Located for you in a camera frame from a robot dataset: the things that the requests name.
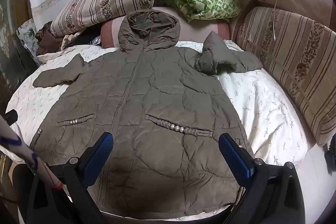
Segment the olive hooded puffer jacket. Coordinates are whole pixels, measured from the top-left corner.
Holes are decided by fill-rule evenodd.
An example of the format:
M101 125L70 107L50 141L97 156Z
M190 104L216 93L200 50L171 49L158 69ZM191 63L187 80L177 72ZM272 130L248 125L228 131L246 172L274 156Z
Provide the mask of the olive hooded puffer jacket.
M66 84L30 146L49 165L81 155L104 133L114 146L91 194L107 213L169 219L233 204L241 189L218 146L228 133L250 149L242 122L217 79L262 68L214 32L201 51L177 47L180 23L157 10L128 14L120 47L92 61L76 55L42 72L34 87Z

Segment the white leaf-print quilt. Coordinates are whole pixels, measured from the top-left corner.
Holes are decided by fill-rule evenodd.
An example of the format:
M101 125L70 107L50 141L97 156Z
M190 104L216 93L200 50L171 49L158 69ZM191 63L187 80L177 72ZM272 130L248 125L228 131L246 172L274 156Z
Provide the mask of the white leaf-print quilt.
M243 51L232 42L224 42L231 50ZM177 47L201 51L203 44L177 42ZM75 46L64 52L43 56L42 66L21 84L7 105L8 110L16 110L18 113L14 130L30 146L42 121L67 89L66 84L47 88L34 87L34 80L42 72L64 67L76 55L81 55L84 61L89 62L118 49ZM298 164L303 160L307 153L307 141L301 121L283 89L263 68L244 73L222 72L217 75L217 79L245 129L250 145L250 149L246 149L248 152L274 165L283 165L288 161ZM207 217L229 206L177 219Z

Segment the striped brown bolster quilt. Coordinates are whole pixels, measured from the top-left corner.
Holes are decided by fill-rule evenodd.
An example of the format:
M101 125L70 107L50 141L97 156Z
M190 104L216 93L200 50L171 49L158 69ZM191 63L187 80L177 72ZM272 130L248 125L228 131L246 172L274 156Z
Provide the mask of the striped brown bolster quilt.
M254 53L301 111L315 141L335 135L335 32L308 17L255 7L236 43Z

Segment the dark brown garment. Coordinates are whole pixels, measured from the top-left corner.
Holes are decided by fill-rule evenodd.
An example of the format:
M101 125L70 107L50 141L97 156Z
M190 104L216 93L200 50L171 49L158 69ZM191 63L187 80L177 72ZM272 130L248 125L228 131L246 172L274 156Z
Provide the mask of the dark brown garment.
M63 39L53 36L51 33L51 23L47 22L35 35L38 41L37 56L46 53L55 53L61 49Z

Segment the cream floral cloth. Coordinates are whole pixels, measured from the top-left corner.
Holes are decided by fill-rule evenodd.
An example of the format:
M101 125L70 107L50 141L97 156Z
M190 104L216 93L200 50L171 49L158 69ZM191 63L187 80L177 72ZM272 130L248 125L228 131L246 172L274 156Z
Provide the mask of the cream floral cloth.
M64 36L61 47L60 47L60 50L61 51L65 50L68 47L68 45L71 42L73 42L80 34L81 34L81 31L78 31L74 34Z

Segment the floral plastic bag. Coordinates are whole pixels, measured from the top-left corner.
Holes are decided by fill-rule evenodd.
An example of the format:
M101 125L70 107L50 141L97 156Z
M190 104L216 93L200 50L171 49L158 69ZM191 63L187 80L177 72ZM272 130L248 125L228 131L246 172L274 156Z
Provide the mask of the floral plastic bag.
M39 45L38 40L35 37L37 34L37 28L34 20L29 19L25 21L20 27L18 27L16 34L21 41L22 46L28 50L32 58L36 60Z

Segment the pink quilted pillow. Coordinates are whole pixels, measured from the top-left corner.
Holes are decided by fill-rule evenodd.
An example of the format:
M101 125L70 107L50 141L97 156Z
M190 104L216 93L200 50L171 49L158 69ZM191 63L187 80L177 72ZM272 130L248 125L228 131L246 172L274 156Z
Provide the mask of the pink quilted pillow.
M192 20L189 23L179 11L173 8L153 7L153 9L166 12L179 20L181 25L180 41L203 43L211 31L218 34L223 40L230 39L229 24L225 20ZM125 16L121 16L102 25L101 46L103 48L119 47L118 32L124 18Z

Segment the wooden glass-door cabinet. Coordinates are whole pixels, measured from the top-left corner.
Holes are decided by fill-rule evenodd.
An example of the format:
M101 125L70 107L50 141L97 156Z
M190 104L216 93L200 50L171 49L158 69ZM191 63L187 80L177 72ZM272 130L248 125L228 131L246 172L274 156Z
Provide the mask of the wooden glass-door cabinet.
M1 114L19 85L38 67L16 33L31 18L30 0L1 0Z

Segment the striped floral folded quilt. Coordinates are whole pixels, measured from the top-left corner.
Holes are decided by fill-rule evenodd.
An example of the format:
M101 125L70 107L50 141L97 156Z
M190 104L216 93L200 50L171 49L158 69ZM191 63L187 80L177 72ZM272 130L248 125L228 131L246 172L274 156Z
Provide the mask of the striped floral folded quilt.
M62 38L134 11L151 9L153 5L154 0L72 0L52 21L50 30Z

